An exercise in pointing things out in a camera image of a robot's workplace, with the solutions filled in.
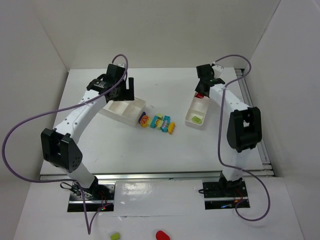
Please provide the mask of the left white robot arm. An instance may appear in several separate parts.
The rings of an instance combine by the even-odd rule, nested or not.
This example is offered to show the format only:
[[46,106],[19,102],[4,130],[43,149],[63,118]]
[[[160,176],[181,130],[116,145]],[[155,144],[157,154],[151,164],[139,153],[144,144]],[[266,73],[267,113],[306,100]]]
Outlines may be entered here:
[[107,66],[106,72],[93,79],[80,101],[80,106],[53,129],[44,129],[40,135],[43,158],[75,180],[83,191],[95,199],[102,199],[109,190],[82,163],[83,154],[78,147],[85,128],[96,114],[110,101],[134,100],[134,78],[126,79],[125,63]]

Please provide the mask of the light green lego brick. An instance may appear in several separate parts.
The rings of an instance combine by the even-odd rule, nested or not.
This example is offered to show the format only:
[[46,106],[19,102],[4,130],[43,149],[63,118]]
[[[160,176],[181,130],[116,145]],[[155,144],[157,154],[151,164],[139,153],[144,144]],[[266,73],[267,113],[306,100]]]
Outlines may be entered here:
[[202,124],[202,119],[197,117],[197,116],[194,116],[191,121],[195,124],[198,124],[198,125],[201,125]]

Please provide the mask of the teal flower lego brick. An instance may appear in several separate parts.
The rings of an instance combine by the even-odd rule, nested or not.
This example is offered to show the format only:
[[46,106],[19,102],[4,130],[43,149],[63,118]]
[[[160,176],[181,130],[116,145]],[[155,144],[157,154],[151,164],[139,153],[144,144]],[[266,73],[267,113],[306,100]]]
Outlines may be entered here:
[[169,130],[169,125],[171,124],[171,117],[168,116],[168,115],[165,115],[163,117],[163,123],[160,127],[161,131],[164,132],[164,133],[167,133],[168,130]]

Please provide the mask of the red lego brick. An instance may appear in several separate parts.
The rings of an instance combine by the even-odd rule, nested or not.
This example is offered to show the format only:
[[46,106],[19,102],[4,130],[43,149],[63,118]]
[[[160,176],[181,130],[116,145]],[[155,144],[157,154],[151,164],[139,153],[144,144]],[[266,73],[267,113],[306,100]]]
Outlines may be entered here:
[[203,99],[203,98],[204,98],[204,95],[202,95],[202,94],[200,94],[200,93],[197,93],[197,94],[195,95],[195,97],[198,98],[198,99]]

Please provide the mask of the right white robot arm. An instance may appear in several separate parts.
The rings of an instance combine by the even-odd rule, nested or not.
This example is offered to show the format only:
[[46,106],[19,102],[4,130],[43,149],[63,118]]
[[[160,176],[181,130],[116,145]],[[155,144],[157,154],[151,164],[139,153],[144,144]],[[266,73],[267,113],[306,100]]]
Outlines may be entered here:
[[261,111],[241,101],[227,87],[221,75],[224,68],[218,64],[203,64],[196,67],[199,82],[195,88],[198,94],[209,97],[228,115],[226,140],[233,155],[223,162],[218,182],[209,189],[219,195],[230,197],[241,188],[243,169],[251,151],[262,140]]

